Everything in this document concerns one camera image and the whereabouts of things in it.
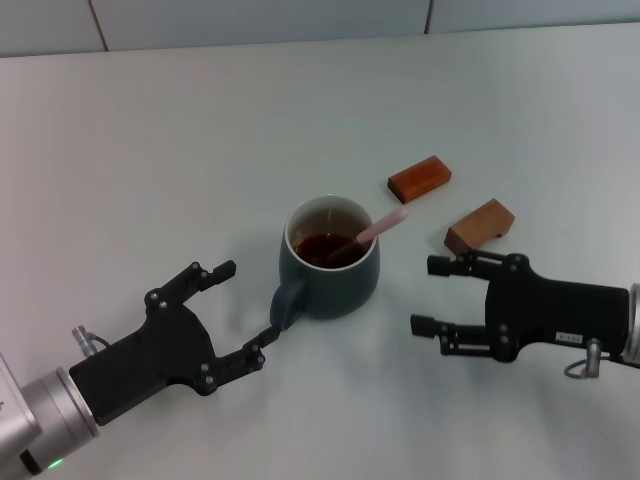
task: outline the tea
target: tea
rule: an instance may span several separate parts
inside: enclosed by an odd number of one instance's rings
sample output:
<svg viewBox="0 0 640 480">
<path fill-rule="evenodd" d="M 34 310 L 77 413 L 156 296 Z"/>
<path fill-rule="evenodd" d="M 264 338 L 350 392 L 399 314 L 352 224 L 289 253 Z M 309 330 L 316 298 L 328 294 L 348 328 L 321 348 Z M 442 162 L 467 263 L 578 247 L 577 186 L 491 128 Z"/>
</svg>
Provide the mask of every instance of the tea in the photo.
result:
<svg viewBox="0 0 640 480">
<path fill-rule="evenodd" d="M 327 262 L 327 257 L 341 247 L 353 243 L 343 254 Z M 321 233 L 302 240 L 295 248 L 296 254 L 316 267 L 342 268 L 360 260 L 367 253 L 368 245 L 355 243 L 352 238 L 335 233 Z"/>
</svg>

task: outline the wooden block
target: wooden block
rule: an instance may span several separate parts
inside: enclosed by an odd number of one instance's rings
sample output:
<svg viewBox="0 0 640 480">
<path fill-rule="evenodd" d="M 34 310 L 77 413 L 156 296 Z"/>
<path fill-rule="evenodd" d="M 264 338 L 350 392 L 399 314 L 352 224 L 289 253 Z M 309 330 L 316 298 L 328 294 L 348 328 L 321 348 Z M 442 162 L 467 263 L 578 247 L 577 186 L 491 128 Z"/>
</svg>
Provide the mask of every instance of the wooden block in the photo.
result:
<svg viewBox="0 0 640 480">
<path fill-rule="evenodd" d="M 515 218 L 494 198 L 450 227 L 444 244 L 456 255 L 478 249 L 488 240 L 506 235 Z"/>
<path fill-rule="evenodd" d="M 451 179 L 451 170 L 435 155 L 416 163 L 393 177 L 387 187 L 402 203 L 410 202 Z"/>
</svg>

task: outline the mug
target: mug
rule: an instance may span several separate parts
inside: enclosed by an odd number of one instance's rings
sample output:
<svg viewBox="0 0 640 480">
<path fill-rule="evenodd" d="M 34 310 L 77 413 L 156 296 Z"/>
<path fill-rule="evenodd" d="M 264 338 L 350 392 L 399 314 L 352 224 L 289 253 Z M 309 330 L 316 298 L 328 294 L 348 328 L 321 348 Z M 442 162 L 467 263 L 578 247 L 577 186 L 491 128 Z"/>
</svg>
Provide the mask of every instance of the mug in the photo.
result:
<svg viewBox="0 0 640 480">
<path fill-rule="evenodd" d="M 295 247 L 317 234 L 355 238 L 372 225 L 364 208 L 347 198 L 324 195 L 301 203 L 287 219 L 280 245 L 280 286 L 271 301 L 271 325 L 289 328 L 304 312 L 336 318 L 362 306 L 380 274 L 380 247 L 374 238 L 366 254 L 341 268 L 322 268 L 300 258 Z"/>
</svg>

